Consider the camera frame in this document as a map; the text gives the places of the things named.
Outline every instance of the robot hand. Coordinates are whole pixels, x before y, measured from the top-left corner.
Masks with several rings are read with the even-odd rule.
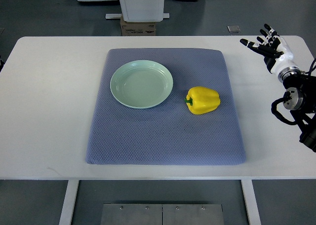
[[[286,41],[269,25],[265,24],[264,27],[268,32],[260,30],[264,36],[264,38],[257,37],[260,44],[246,39],[241,39],[240,42],[252,51],[263,55],[268,71],[277,75],[280,82],[283,82],[284,76],[288,75],[289,72],[299,73],[300,70],[293,62],[293,53]]]
[[[249,49],[264,56],[264,61],[270,73],[278,76],[286,89],[284,96],[272,103],[272,113],[282,122],[289,125],[298,125],[302,131],[300,142],[316,152],[316,77],[311,76],[316,69],[312,62],[309,72],[301,72],[293,62],[293,53],[287,43],[275,30],[265,24],[268,32],[260,30],[265,37],[257,37],[260,42],[254,43],[246,39],[240,42]],[[294,121],[285,119],[277,110],[277,105],[290,110]]]

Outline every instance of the gray floor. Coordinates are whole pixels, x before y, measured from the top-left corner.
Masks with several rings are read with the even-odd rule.
[[[263,24],[268,23],[280,35],[301,36],[316,56],[315,11],[315,0],[199,0],[195,3],[165,0],[164,12],[170,13],[170,19],[157,23],[157,35],[225,36],[230,35],[227,25],[239,25],[241,32],[238,35],[259,35]],[[17,40],[24,36],[120,36],[119,20],[106,20],[107,13],[121,13],[120,6],[113,2],[76,0],[0,0],[0,55],[6,61]],[[42,200],[52,202],[54,192],[51,189],[62,197],[64,182],[61,185],[44,184],[40,186],[43,191],[37,193],[36,200],[21,200],[18,192],[38,191],[37,182],[7,184],[0,181],[0,204],[6,208],[1,210],[2,215],[10,215],[11,219],[5,224],[58,224],[58,217],[51,223],[45,219],[50,218],[48,211],[53,210],[55,215],[60,212],[60,201],[53,207],[38,204]],[[192,187],[196,184],[179,183],[179,186],[180,191],[189,188],[186,198],[195,200]],[[315,180],[258,181],[254,188],[263,225],[315,224]],[[131,188],[130,193],[136,191],[137,188]],[[210,195],[196,200],[208,200]],[[23,206],[33,212],[23,215]],[[77,205],[76,216],[79,216],[79,208]]]

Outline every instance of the black cable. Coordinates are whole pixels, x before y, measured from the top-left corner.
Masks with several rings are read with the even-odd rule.
[[[306,73],[306,74],[308,74],[308,76],[311,76],[312,72],[316,69],[316,65],[314,66],[315,62],[316,62],[316,58],[313,60],[311,66],[310,66],[310,70]]]
[[[287,100],[289,100],[288,97],[283,97],[283,98],[279,98],[279,99],[275,100],[275,101],[271,104],[271,112],[272,112],[273,115],[276,116],[277,119],[279,119],[279,120],[282,121],[283,123],[288,124],[288,125],[297,125],[297,122],[295,122],[295,121],[289,121],[289,120],[286,119],[284,116],[282,116],[282,114],[279,113],[278,110],[277,110],[277,105],[278,105],[279,103],[286,102]]]

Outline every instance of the white table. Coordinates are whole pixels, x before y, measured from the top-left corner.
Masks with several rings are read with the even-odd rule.
[[[263,57],[240,38],[24,37],[0,73],[0,179],[69,180],[61,224],[68,224],[79,180],[241,180],[251,224],[260,224],[252,179],[316,179],[316,153],[299,143],[297,126],[271,114],[284,88]],[[285,36],[295,62],[313,57],[297,36]],[[89,165],[85,153],[107,53],[113,48],[195,47],[226,60],[247,160],[236,166]],[[281,106],[279,109],[291,118]]]

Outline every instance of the small metal object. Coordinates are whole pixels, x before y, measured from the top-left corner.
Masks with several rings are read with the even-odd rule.
[[[284,95],[289,94],[289,100],[283,102],[283,105],[288,110],[298,110],[303,103],[303,94],[300,90],[294,87],[290,87],[286,90]]]
[[[227,26],[228,32],[231,34],[237,34],[240,32],[240,28],[238,25]]]

